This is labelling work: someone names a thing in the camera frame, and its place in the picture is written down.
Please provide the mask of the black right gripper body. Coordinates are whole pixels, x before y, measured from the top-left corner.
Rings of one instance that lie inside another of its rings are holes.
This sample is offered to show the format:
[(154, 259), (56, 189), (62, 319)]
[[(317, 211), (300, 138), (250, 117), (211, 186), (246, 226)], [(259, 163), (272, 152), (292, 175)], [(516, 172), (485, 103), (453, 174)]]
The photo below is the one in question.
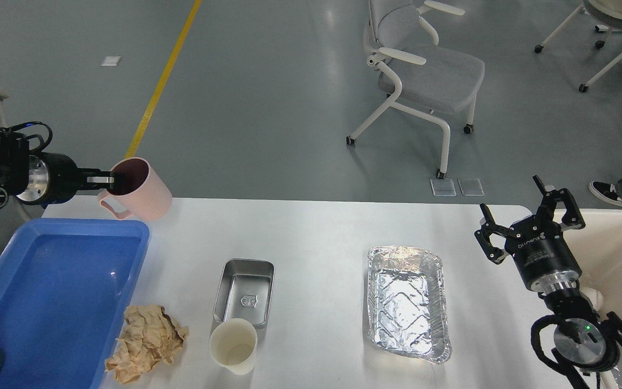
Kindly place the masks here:
[(526, 289), (533, 292), (555, 292), (579, 288), (582, 274), (563, 238), (563, 225), (543, 220), (536, 225), (529, 216), (511, 226), (519, 235), (509, 243), (513, 257)]

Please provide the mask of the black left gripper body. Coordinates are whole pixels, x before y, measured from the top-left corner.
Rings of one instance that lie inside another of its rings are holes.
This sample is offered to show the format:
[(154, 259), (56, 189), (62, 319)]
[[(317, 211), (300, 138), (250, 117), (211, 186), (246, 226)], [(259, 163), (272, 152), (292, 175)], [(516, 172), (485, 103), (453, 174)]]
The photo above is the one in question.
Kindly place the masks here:
[(87, 176), (76, 163), (61, 153), (40, 153), (28, 157), (28, 185), (17, 195), (30, 206), (47, 206), (69, 201), (79, 191), (90, 190)]

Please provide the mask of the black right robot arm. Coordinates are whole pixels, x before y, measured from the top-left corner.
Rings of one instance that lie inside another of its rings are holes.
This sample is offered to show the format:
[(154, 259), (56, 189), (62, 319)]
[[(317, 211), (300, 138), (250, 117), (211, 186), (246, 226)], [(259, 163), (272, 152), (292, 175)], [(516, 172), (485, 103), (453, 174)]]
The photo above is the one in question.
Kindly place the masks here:
[(533, 180), (542, 194), (535, 213), (506, 227), (496, 224), (489, 207), (481, 204), (481, 227), (474, 236), (492, 263), (511, 256), (526, 289), (551, 311), (531, 326), (535, 355), (573, 388), (586, 388), (583, 374), (601, 375), (619, 364), (622, 319), (608, 312), (601, 320), (581, 292), (582, 270), (563, 233), (584, 229), (586, 223), (570, 190), (545, 186), (538, 176)]

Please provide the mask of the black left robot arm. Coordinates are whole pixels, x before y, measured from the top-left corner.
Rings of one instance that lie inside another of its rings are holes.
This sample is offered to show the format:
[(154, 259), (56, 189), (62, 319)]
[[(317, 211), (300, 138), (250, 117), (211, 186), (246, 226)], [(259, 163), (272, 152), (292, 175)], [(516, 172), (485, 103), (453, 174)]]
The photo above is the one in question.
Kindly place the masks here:
[(38, 121), (0, 126), (0, 210), (16, 201), (49, 206), (69, 201), (79, 191), (116, 188), (119, 176), (100, 169), (84, 169), (66, 155), (48, 153), (53, 133), (25, 135)]

